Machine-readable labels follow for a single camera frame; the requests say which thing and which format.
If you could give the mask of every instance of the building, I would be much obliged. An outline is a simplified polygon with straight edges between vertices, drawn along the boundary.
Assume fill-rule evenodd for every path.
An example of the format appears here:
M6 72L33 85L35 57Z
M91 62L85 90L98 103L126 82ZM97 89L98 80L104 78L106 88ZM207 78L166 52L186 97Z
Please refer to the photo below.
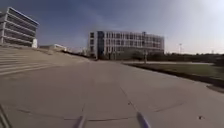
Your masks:
M42 49L48 49L48 50L54 50L54 51L67 51L67 47L59 45L59 44L42 45L39 47Z
M0 13L0 43L32 47L37 45L36 30L38 23L26 15L8 7Z
M118 59L135 51L143 54L164 53L164 37L146 32L95 31L89 33L88 55Z

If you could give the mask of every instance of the blue sky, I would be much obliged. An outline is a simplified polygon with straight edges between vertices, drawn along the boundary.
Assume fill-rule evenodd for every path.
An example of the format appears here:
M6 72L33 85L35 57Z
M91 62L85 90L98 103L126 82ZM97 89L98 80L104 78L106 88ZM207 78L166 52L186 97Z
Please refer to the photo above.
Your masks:
M165 37L166 52L224 53L223 0L1 0L40 23L40 44L86 46L90 30Z

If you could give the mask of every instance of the stair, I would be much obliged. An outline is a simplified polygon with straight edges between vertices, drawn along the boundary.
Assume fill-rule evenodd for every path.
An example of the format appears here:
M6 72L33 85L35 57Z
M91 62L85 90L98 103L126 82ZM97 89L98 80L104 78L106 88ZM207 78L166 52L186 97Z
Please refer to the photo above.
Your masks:
M0 75L72 65L81 61L86 59L43 49L0 44Z

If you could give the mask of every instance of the concrete pavement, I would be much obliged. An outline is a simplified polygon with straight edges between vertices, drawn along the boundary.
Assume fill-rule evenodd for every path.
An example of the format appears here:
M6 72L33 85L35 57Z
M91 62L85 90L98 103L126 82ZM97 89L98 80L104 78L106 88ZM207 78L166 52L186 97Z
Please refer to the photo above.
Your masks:
M224 95L207 84L112 62L1 76L0 103L15 128L222 128Z

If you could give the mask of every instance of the white building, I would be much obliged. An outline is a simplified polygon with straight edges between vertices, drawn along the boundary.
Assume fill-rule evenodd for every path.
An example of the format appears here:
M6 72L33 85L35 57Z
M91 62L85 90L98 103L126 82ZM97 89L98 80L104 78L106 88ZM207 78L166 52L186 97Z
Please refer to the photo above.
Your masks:
M89 56L107 59L129 51L164 53L164 37L146 32L94 31L89 33L87 51Z
M38 23L21 12L8 7L0 13L0 43L32 47Z

